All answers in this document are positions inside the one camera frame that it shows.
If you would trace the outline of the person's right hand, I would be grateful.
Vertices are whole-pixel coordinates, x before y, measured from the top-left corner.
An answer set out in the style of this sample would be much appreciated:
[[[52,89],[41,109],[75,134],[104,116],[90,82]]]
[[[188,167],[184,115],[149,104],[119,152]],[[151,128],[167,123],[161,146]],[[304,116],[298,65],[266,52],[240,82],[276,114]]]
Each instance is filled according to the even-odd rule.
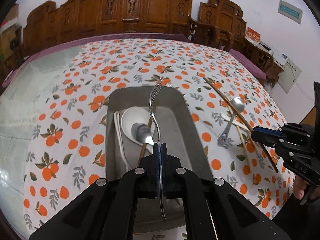
[[[302,178],[295,176],[293,182],[293,194],[298,200],[302,200],[304,197],[304,190],[306,189],[307,185],[308,184]]]

